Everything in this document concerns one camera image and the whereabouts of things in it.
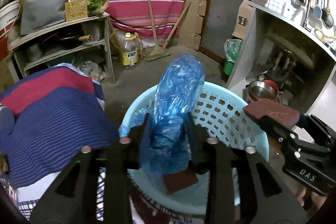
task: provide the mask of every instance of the plastic bottle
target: plastic bottle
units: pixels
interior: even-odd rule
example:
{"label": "plastic bottle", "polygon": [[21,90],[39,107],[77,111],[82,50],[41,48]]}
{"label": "plastic bottle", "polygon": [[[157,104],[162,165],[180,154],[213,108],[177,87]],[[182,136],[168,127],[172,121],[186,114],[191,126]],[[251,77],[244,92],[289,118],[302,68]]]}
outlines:
{"label": "plastic bottle", "polygon": [[121,42],[121,63],[126,67],[132,67],[138,61],[137,46],[134,38],[127,32],[125,39]]}

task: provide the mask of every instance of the yellow bottle label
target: yellow bottle label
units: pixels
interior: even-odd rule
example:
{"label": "yellow bottle label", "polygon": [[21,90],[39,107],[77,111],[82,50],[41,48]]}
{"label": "yellow bottle label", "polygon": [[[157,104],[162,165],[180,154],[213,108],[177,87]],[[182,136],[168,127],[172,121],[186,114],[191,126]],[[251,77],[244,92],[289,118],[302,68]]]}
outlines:
{"label": "yellow bottle label", "polygon": [[124,66],[133,66],[138,61],[137,50],[121,53],[121,62]]}

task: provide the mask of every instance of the red sponge pad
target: red sponge pad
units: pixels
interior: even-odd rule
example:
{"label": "red sponge pad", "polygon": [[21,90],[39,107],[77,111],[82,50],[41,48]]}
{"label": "red sponge pad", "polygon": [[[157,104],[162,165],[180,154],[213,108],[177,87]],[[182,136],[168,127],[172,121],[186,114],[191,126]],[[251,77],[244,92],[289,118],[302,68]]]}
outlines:
{"label": "red sponge pad", "polygon": [[262,116],[269,116],[285,127],[292,127],[299,121],[300,114],[290,107],[270,99],[262,99],[243,107],[244,113],[258,123]]}

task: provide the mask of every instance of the screw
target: screw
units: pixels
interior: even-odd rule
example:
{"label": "screw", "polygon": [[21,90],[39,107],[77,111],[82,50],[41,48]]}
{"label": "screw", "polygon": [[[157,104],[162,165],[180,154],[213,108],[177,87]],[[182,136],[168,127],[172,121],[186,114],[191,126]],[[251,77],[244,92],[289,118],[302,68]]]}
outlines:
{"label": "screw", "polygon": [[216,138],[209,137],[207,138],[207,142],[208,144],[218,144],[219,141]]}
{"label": "screw", "polygon": [[92,151],[92,147],[88,145],[83,146],[81,149],[81,152],[85,154],[90,153],[91,151]]}
{"label": "screw", "polygon": [[254,154],[257,150],[256,150],[256,148],[253,147],[253,146],[246,146],[246,147],[245,147],[245,151],[246,151],[246,153],[248,153],[248,154]]}
{"label": "screw", "polygon": [[121,144],[128,144],[128,143],[131,142],[131,139],[128,138],[128,137],[122,137],[122,138],[119,139],[119,142],[120,142]]}

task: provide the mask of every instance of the navy blue striped fabric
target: navy blue striped fabric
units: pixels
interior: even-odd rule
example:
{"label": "navy blue striped fabric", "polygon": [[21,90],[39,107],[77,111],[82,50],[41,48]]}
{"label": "navy blue striped fabric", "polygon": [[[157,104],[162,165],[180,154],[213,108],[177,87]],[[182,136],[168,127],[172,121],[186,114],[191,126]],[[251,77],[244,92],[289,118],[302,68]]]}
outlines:
{"label": "navy blue striped fabric", "polygon": [[98,96],[59,87],[23,110],[13,132],[0,136],[10,182],[17,188],[31,185],[62,170],[82,146],[101,148],[116,141],[118,131],[96,99],[101,96],[102,90]]}

